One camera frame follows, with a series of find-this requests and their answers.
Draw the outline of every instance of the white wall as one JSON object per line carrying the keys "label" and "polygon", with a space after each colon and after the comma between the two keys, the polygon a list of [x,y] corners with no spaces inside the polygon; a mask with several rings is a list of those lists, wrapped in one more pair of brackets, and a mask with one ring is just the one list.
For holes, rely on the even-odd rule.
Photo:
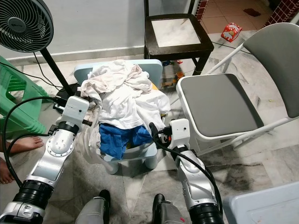
{"label": "white wall", "polygon": [[[143,0],[44,0],[54,22],[50,53],[144,43]],[[149,0],[150,14],[187,12],[190,0]],[[31,56],[0,46],[4,58]]]}

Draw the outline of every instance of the power cord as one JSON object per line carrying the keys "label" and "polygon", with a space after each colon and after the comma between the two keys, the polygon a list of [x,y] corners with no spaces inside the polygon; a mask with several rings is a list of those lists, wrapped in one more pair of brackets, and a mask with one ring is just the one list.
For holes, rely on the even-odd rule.
{"label": "power cord", "polygon": [[[26,99],[26,100],[22,101],[22,102],[16,104],[7,113],[7,115],[6,115],[5,119],[4,119],[4,124],[3,124],[3,128],[2,128],[2,148],[3,148],[3,153],[4,153],[5,160],[6,160],[6,164],[7,164],[9,172],[11,173],[11,175],[13,176],[13,178],[15,179],[15,181],[17,182],[17,184],[19,185],[19,187],[22,186],[22,182],[20,181],[18,175],[16,174],[16,172],[15,172],[15,170],[14,170],[14,168],[13,168],[13,166],[12,166],[10,160],[9,160],[10,150],[11,150],[13,144],[17,141],[17,139],[12,142],[13,144],[9,145],[9,147],[8,147],[9,151],[8,151],[8,149],[6,148],[6,128],[7,128],[7,123],[8,123],[9,116],[12,114],[12,112],[16,108],[18,108],[19,106],[21,106],[24,103],[27,103],[27,102],[33,101],[33,100],[38,100],[38,99],[50,99],[50,100],[56,101],[55,98],[53,98],[53,97],[33,97],[33,98],[29,98],[29,99]],[[41,135],[41,134],[31,133],[31,135],[38,136],[38,135]]]}
{"label": "power cord", "polygon": [[38,59],[37,59],[37,57],[36,57],[36,53],[35,53],[35,52],[33,52],[33,55],[34,55],[34,57],[35,57],[35,59],[36,59],[36,62],[37,62],[37,64],[38,64],[39,69],[41,70],[42,76],[43,76],[45,79],[47,79],[48,82],[51,83],[51,84],[55,87],[55,89],[57,89],[57,90],[59,91],[59,89],[58,89],[58,88],[51,82],[51,80],[49,80],[49,79],[44,75],[43,70],[42,70],[42,67],[41,67],[41,65],[40,65],[40,63],[39,63],[39,61],[38,61]]}
{"label": "power cord", "polygon": [[190,163],[192,163],[194,166],[196,166],[209,179],[209,181],[212,183],[212,185],[214,187],[214,190],[215,190],[215,197],[216,197],[216,201],[218,203],[219,212],[223,215],[221,195],[220,195],[219,189],[216,185],[216,182],[215,182],[215,179],[213,177],[212,172],[207,167],[205,167],[205,170],[204,170],[198,163],[196,163],[195,161],[193,161],[189,157],[185,156],[184,154],[176,152],[176,151],[174,151],[172,149],[169,149],[169,148],[165,147],[164,145],[160,144],[158,133],[153,135],[153,140],[154,140],[155,144],[158,147],[162,148],[163,150],[168,151],[170,153],[173,153],[175,155],[178,155],[178,156],[184,158],[185,160],[189,161]]}
{"label": "power cord", "polygon": [[[216,43],[216,42],[213,42],[213,41],[212,41],[212,43],[215,43],[215,44],[218,44],[218,45],[221,45],[221,46],[227,47],[227,48],[236,49],[236,48],[234,48],[234,47],[231,47],[231,46],[228,46],[228,45],[224,45],[224,44],[221,44],[221,43]],[[246,51],[244,51],[244,50],[240,50],[240,51],[242,51],[242,52],[244,52],[244,53],[247,53],[247,54],[249,54],[249,55],[252,55],[251,53],[249,53],[249,52],[246,52]]]}
{"label": "power cord", "polygon": [[26,75],[26,76],[41,79],[42,81],[44,81],[44,82],[45,82],[46,84],[48,84],[48,85],[51,85],[51,86],[54,86],[54,87],[58,87],[58,88],[62,88],[62,86],[53,85],[53,84],[51,84],[51,83],[48,83],[46,80],[44,80],[44,79],[41,78],[41,77],[32,76],[32,75],[29,75],[29,74],[27,74],[27,73],[25,73],[25,72],[22,72],[22,71],[20,71],[20,70],[18,70],[18,69],[16,69],[16,68],[14,68],[13,66],[10,66],[9,64],[5,64],[5,63],[2,63],[2,62],[0,62],[0,64],[2,64],[2,65],[4,65],[4,66],[7,66],[7,67],[9,67],[9,68],[11,68],[11,69],[14,69],[14,70],[16,70],[16,71],[18,71],[18,72],[20,72],[20,73]]}

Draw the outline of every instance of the light blue plastic chair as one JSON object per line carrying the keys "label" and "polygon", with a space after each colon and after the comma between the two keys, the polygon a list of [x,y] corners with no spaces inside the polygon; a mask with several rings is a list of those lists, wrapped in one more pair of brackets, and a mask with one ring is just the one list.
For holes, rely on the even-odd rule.
{"label": "light blue plastic chair", "polygon": [[[162,63],[156,59],[142,59],[142,60],[128,60],[133,64],[138,64],[143,71],[147,71],[149,73],[150,81],[157,87],[161,87],[161,76],[162,76]],[[99,62],[99,63],[89,63],[78,65],[74,70],[74,76],[81,85],[84,80],[87,79],[87,75],[93,70],[94,66],[98,66],[101,64],[105,64],[107,62]],[[111,169],[107,169],[106,171],[109,174],[115,174],[119,167],[119,162],[121,161],[131,161],[131,160],[145,160],[145,166],[149,169],[156,168],[157,161],[157,148],[155,143],[148,143],[138,147],[127,149],[123,159],[118,160],[110,155],[105,155],[104,160],[109,163],[112,167]]]}

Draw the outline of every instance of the human foot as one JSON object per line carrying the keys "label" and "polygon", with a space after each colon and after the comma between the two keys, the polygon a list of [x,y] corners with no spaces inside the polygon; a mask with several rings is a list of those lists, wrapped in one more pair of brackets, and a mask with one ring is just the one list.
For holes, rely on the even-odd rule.
{"label": "human foot", "polygon": [[21,153],[30,151],[43,146],[43,140],[40,137],[27,137],[17,140],[12,149],[11,153]]}
{"label": "human foot", "polygon": [[14,180],[14,178],[11,176],[6,162],[0,158],[0,183],[11,183]]}

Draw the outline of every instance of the brick wall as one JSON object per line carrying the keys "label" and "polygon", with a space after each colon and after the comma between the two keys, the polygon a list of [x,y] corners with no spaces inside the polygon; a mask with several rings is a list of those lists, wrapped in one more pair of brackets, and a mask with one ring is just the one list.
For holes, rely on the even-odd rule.
{"label": "brick wall", "polygon": [[277,22],[289,22],[299,11],[299,0],[281,0],[265,26]]}
{"label": "brick wall", "polygon": [[207,3],[209,2],[209,0],[199,0],[198,5],[197,5],[197,9],[195,12],[195,17],[197,18],[198,21],[201,20],[202,15],[205,12]]}

